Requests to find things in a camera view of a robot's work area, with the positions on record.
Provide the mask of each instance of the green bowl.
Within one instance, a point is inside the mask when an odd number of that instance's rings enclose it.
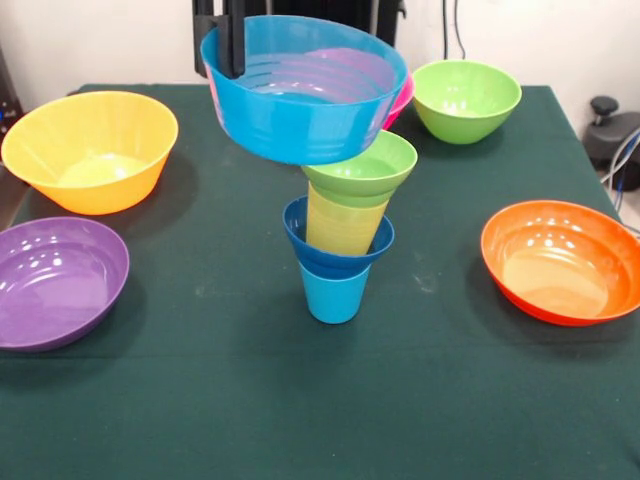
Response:
[[[395,133],[380,130],[371,146],[357,157],[302,170],[326,199],[347,207],[367,208],[389,200],[417,161],[413,145]]]
[[[522,89],[507,73],[469,60],[441,60],[413,74],[414,104],[422,123],[440,140],[466,145],[504,123]]]

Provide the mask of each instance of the black knob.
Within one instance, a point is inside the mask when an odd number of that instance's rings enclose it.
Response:
[[[598,96],[591,99],[591,108],[599,117],[607,117],[615,112],[618,107],[618,101],[615,98],[607,96]]]

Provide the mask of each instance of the yellow bowl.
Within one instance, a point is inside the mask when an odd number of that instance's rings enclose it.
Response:
[[[9,171],[61,207],[103,215],[142,201],[178,138],[168,107],[130,92],[81,93],[47,103],[7,133]]]

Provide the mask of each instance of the white wall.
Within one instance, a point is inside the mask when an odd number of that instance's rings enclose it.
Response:
[[[440,0],[407,0],[396,46],[409,68],[442,58]],[[449,0],[449,57],[459,57]],[[640,110],[640,0],[459,0],[467,58],[492,63],[522,84],[551,85],[574,128],[591,120],[589,100]]]
[[[397,47],[415,69],[442,56],[441,2],[405,1]],[[468,58],[551,85],[577,130],[599,93],[640,110],[640,0],[459,1]],[[189,0],[0,0],[0,43],[28,109],[84,83],[202,81]]]

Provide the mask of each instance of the light blue cup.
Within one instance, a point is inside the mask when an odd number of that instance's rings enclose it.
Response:
[[[299,265],[311,315],[332,325],[348,322],[356,316],[371,266],[354,277],[336,280],[314,275],[304,265]]]
[[[202,41],[216,114],[233,141],[295,165],[362,153],[382,128],[407,76],[391,46],[356,28],[316,18],[245,19],[246,71],[217,68],[217,29]]]

